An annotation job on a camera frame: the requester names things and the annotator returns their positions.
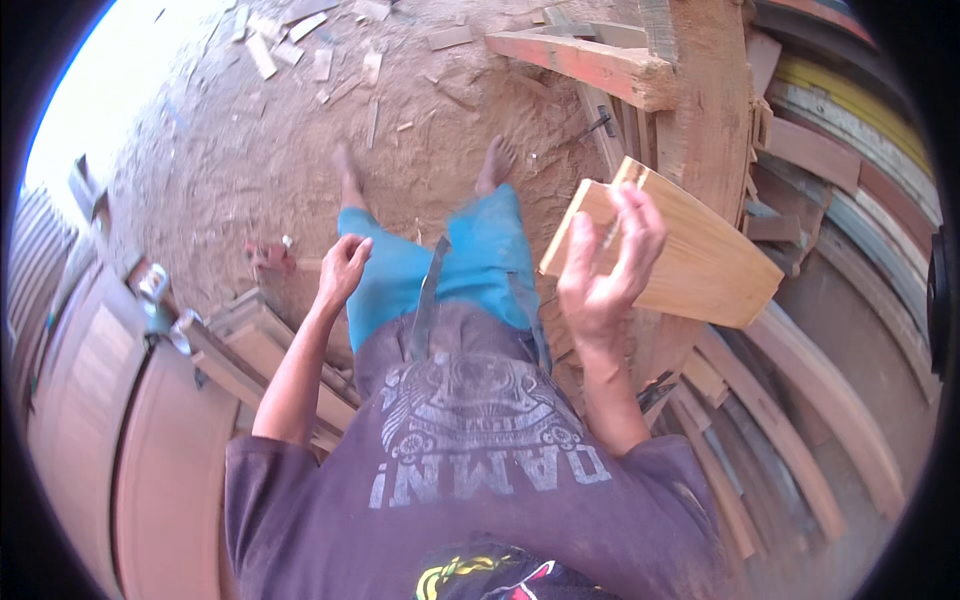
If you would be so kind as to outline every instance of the man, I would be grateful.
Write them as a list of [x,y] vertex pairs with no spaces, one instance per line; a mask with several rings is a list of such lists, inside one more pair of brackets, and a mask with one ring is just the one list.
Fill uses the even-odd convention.
[[[479,200],[429,252],[371,216],[344,145],[342,235],[263,397],[230,443],[228,553],[245,598],[675,598],[718,593],[717,520],[686,440],[650,439],[621,321],[660,255],[651,200],[611,192],[622,231],[591,271],[577,214],[558,284],[584,364],[588,426],[539,340],[533,264],[497,136]],[[346,305],[363,406],[318,467],[307,449],[321,365]]]

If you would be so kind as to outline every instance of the purple t-shirt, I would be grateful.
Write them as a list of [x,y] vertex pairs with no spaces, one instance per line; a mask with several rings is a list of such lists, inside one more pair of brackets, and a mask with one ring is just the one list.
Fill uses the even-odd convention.
[[273,440],[228,446],[227,546],[244,598],[410,598],[426,555],[477,536],[624,598],[723,589],[716,513],[686,439],[614,459],[519,358],[522,332],[476,309],[439,310],[430,358],[411,363],[410,321],[361,348],[358,389],[377,377],[380,389],[322,465]]

